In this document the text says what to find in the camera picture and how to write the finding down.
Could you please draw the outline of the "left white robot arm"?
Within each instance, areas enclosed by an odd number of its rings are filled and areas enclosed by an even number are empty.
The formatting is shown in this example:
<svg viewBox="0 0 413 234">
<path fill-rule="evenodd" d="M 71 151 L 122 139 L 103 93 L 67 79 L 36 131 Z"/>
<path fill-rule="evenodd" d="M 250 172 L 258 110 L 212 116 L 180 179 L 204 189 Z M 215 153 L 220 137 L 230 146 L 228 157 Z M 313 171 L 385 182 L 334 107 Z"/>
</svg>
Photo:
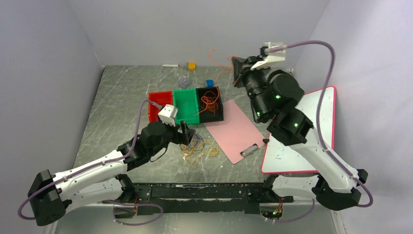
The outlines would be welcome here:
<svg viewBox="0 0 413 234">
<path fill-rule="evenodd" d="M 177 126 L 151 122 L 99 159 L 60 173 L 38 173 L 28 192 L 36 224 L 52 224 L 66 213 L 95 202 L 135 201 L 136 186 L 126 173 L 150 162 L 170 143 L 189 145 L 195 133 L 184 121 Z"/>
</svg>

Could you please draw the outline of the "black plastic bin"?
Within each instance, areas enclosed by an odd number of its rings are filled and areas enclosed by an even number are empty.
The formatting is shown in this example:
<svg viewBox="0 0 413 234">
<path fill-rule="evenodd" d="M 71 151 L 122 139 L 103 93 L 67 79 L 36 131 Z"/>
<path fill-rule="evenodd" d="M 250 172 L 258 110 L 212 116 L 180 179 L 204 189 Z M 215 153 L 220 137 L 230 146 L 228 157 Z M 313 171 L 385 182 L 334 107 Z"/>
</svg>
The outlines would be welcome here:
<svg viewBox="0 0 413 234">
<path fill-rule="evenodd" d="M 196 88 L 200 123 L 223 121 L 224 111 L 218 86 Z"/>
</svg>

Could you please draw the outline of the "red plastic bin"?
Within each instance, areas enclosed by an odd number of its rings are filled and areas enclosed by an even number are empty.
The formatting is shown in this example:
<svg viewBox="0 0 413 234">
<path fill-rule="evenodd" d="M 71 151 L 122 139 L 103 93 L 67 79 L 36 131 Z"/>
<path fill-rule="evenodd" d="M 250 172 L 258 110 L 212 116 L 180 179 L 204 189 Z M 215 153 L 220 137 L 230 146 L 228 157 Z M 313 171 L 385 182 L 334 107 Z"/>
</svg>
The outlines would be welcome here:
<svg viewBox="0 0 413 234">
<path fill-rule="evenodd" d="M 162 91 L 162 92 L 151 92 L 148 93 L 148 99 L 154 101 L 155 103 L 161 105 L 162 107 L 167 104 L 173 105 L 173 95 L 172 91 Z M 160 109 L 154 105 L 149 105 L 148 118 L 149 122 L 158 121 L 158 113 Z"/>
</svg>

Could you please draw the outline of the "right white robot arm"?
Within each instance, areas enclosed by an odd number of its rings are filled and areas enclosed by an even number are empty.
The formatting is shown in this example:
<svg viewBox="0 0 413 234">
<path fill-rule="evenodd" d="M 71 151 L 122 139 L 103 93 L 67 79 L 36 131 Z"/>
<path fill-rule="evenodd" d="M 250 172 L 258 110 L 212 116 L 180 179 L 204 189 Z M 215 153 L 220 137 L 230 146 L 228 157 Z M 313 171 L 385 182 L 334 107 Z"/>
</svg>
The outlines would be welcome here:
<svg viewBox="0 0 413 234">
<path fill-rule="evenodd" d="M 304 157 L 318 172 L 312 177 L 270 176 L 263 188 L 269 202 L 281 197 L 305 197 L 325 208 L 340 211 L 360 205 L 368 173 L 347 165 L 319 136 L 319 128 L 297 108 L 304 91 L 290 74 L 277 70 L 267 74 L 255 69 L 261 56 L 232 57 L 234 86 L 245 88 L 256 123 L 267 123 L 267 130 L 278 142 Z"/>
</svg>

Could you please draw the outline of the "green plastic bin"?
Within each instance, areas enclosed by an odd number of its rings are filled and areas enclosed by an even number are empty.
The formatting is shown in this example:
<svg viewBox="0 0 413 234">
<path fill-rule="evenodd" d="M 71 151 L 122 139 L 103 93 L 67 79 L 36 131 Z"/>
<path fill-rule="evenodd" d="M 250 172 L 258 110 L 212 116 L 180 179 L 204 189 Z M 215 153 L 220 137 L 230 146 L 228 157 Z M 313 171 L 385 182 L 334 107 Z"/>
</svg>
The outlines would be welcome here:
<svg viewBox="0 0 413 234">
<path fill-rule="evenodd" d="M 178 109 L 175 122 L 185 121 L 188 125 L 199 124 L 199 107 L 195 89 L 173 90 L 173 105 Z"/>
</svg>

